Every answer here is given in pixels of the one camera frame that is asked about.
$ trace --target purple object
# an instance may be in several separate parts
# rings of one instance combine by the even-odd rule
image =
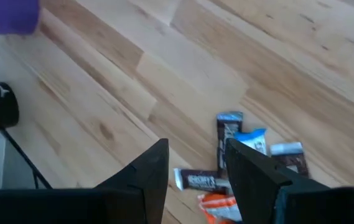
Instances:
[[[39,0],[0,0],[0,34],[33,33],[39,11]]]

